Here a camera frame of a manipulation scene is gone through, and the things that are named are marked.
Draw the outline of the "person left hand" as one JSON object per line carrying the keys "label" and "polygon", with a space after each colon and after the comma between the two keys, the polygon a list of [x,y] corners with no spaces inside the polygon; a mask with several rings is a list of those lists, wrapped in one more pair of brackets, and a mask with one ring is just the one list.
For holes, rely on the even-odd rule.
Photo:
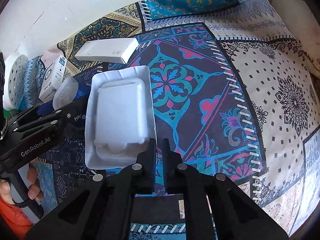
{"label": "person left hand", "polygon": [[33,165],[27,164],[18,171],[1,174],[1,198],[7,204],[26,207],[32,200],[42,200],[43,197]]}

